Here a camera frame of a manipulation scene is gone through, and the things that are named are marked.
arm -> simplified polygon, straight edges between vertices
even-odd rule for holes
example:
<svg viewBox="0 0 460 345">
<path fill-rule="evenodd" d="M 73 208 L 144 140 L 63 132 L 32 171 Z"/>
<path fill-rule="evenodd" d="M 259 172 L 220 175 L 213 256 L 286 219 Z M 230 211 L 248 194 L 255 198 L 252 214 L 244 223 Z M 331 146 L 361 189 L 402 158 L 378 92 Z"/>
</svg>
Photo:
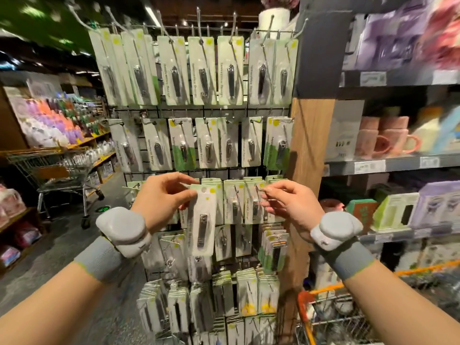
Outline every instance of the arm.
<svg viewBox="0 0 460 345">
<path fill-rule="evenodd" d="M 292 181 L 276 182 L 264 191 L 262 206 L 290 219 L 311 240 L 309 232 L 324 215 L 313 192 Z M 394 276 L 356 238 L 330 252 L 319 250 L 386 345 L 458 342 L 460 324 Z"/>
<path fill-rule="evenodd" d="M 167 173 L 149 177 L 142 186 L 131 210 L 142 215 L 150 232 L 164 227 L 177 208 L 185 208 L 196 196 L 196 191 L 181 183 L 197 181 L 185 174 Z M 107 238 L 98 237 L 74 262 L 0 318 L 0 342 L 70 344 L 108 285 L 130 262 Z"/>
</svg>

shopping cart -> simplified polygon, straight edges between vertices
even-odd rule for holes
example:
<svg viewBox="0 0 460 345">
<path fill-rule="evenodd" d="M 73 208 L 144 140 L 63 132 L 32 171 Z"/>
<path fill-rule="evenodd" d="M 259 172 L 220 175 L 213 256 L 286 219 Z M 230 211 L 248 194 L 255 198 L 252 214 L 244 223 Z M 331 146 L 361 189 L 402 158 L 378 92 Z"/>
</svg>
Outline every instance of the shopping cart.
<svg viewBox="0 0 460 345">
<path fill-rule="evenodd" d="M 396 274 L 460 322 L 460 260 Z M 343 284 L 298 295 L 298 345 L 379 344 L 377 333 Z"/>
<path fill-rule="evenodd" d="M 37 211 L 41 213 L 43 206 L 49 219 L 49 212 L 43 197 L 53 191 L 64 191 L 83 195 L 84 216 L 81 227 L 89 228 L 88 203 L 86 189 L 94 189 L 99 200 L 104 199 L 102 191 L 88 184 L 88 175 L 93 169 L 93 163 L 86 156 L 88 148 L 44 149 L 36 151 L 18 151 L 6 154 L 6 158 L 14 164 L 26 179 L 37 189 Z"/>
</svg>

wristband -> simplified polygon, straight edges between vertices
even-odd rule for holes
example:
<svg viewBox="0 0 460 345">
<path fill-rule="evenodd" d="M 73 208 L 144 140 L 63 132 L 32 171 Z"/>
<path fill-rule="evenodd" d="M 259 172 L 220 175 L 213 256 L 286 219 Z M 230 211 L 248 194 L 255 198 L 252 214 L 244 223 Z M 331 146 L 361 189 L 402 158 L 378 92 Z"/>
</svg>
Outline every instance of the wristband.
<svg viewBox="0 0 460 345">
<path fill-rule="evenodd" d="M 121 271 L 131 265 L 107 238 L 100 236 L 83 252 L 78 254 L 74 262 L 83 267 L 95 279 L 110 283 L 114 282 Z"/>
<path fill-rule="evenodd" d="M 353 277 L 375 261 L 371 252 L 359 242 L 357 237 L 350 238 L 331 251 L 315 246 L 342 281 Z"/>
</svg>

hand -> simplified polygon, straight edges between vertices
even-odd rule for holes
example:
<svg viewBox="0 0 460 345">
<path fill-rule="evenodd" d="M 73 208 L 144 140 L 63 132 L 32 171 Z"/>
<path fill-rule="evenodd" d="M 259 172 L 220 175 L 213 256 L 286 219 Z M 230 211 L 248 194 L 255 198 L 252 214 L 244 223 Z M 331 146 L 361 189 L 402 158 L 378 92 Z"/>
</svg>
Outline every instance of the hand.
<svg viewBox="0 0 460 345">
<path fill-rule="evenodd" d="M 142 214 L 147 230 L 157 232 L 167 225 L 174 212 L 186 209 L 189 201 L 197 196 L 195 190 L 183 184 L 199 184 L 186 174 L 179 172 L 150 176 L 142 184 L 131 210 Z"/>
<path fill-rule="evenodd" d="M 311 231 L 324 215 L 313 191 L 291 180 L 280 180 L 261 189 L 261 205 L 268 213 L 291 219 L 296 229 Z"/>
</svg>

gray concrete floor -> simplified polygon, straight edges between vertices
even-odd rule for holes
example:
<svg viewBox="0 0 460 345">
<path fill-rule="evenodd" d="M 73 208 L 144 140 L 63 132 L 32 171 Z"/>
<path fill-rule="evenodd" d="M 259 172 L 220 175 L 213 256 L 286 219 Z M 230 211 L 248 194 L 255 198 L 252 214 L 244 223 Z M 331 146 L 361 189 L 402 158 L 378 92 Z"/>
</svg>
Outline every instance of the gray concrete floor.
<svg viewBox="0 0 460 345">
<path fill-rule="evenodd" d="M 91 210 L 92 225 L 87 230 L 80 227 L 83 206 L 72 206 L 55 218 L 50 233 L 43 237 L 35 249 L 13 270 L 0 279 L 0 316 L 31 295 L 97 236 L 94 210 L 103 205 L 126 206 L 123 173 L 118 172 L 102 185 L 103 201 L 96 202 Z M 144 334 L 136 308 L 136 299 L 145 283 L 142 262 L 135 265 L 120 285 L 112 286 L 106 293 L 87 325 L 79 331 L 74 345 L 127 345 L 152 344 Z"/>
</svg>

